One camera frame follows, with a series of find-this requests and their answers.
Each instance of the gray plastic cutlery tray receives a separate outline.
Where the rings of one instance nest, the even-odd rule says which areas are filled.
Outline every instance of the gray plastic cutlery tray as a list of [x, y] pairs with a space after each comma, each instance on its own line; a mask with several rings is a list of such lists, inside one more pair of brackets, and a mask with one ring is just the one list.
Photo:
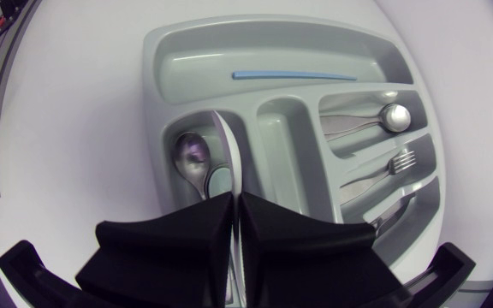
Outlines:
[[[200, 201], [171, 157], [176, 137], [201, 134], [211, 166], [225, 163], [211, 119], [217, 110], [241, 153], [243, 190], [306, 216], [372, 222], [402, 198], [400, 220], [375, 249], [394, 262], [443, 207], [441, 139], [431, 99], [405, 50], [375, 33], [333, 21], [249, 15], [156, 29], [145, 39], [144, 100], [151, 160], [163, 211]], [[232, 80], [236, 70], [345, 74], [348, 80]], [[402, 133], [376, 125], [327, 142], [320, 116], [374, 116], [386, 104], [412, 116]], [[417, 164], [340, 204], [340, 187], [385, 170], [400, 151]]]

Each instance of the blue handle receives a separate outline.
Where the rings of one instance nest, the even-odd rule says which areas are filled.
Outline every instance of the blue handle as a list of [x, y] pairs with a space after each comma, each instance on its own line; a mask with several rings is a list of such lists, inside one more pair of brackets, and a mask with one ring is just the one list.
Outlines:
[[357, 80], [357, 77], [342, 74], [294, 72], [294, 71], [235, 71], [231, 74], [234, 80], [253, 80], [253, 79], [329, 79], [329, 80]]

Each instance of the white surface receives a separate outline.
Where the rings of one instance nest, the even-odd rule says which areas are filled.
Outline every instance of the white surface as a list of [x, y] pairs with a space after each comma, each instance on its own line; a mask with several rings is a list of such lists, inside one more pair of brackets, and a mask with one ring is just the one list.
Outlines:
[[[16, 54], [0, 129], [0, 256], [28, 239], [74, 276], [103, 220], [160, 216], [148, 157], [141, 51], [156, 27], [215, 15], [308, 15], [380, 33], [372, 1], [55, 1], [39, 5]], [[26, 306], [4, 279], [18, 306]]]
[[469, 280], [493, 280], [493, 2], [378, 1], [425, 79], [447, 168], [441, 242], [476, 263]]

